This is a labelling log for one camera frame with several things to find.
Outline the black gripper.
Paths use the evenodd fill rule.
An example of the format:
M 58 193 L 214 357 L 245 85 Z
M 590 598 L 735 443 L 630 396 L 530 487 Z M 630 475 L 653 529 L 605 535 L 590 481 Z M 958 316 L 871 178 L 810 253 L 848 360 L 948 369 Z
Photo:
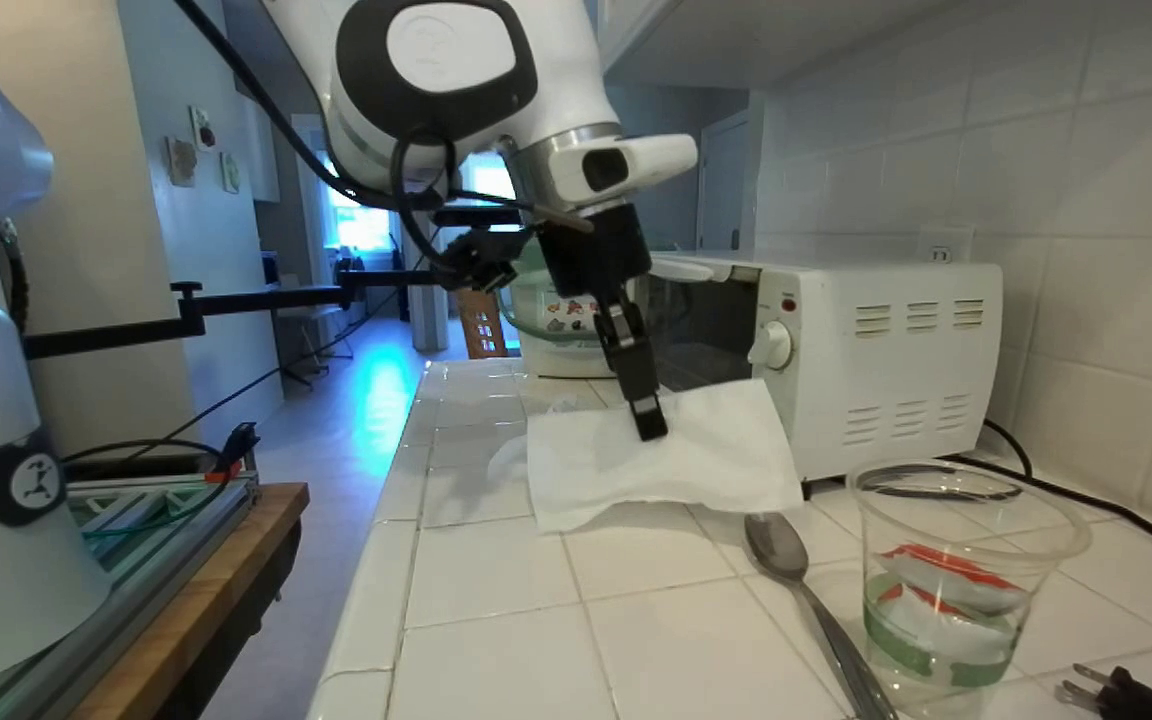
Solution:
M 539 253 L 558 297 L 597 298 L 597 335 L 638 441 L 665 441 L 654 357 L 629 284 L 653 266 L 638 217 L 615 205 L 587 217 L 587 233 L 542 224 Z

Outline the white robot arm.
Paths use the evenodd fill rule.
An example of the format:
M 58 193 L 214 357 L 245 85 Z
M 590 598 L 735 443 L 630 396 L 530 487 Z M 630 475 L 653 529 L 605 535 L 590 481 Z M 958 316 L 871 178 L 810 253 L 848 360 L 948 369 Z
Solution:
M 297 134 L 267 86 L 195 0 L 191 29 L 251 92 L 303 164 L 341 194 L 398 217 L 442 288 L 497 291 L 539 243 L 550 288 L 597 305 L 597 338 L 638 441 L 665 441 L 654 357 L 629 284 L 653 258 L 630 194 L 696 167 L 687 132 L 619 132 L 583 0 L 263 0 L 315 94 L 329 161 Z M 521 233 L 471 229 L 436 248 L 418 212 L 468 199 L 455 167 L 501 153 Z

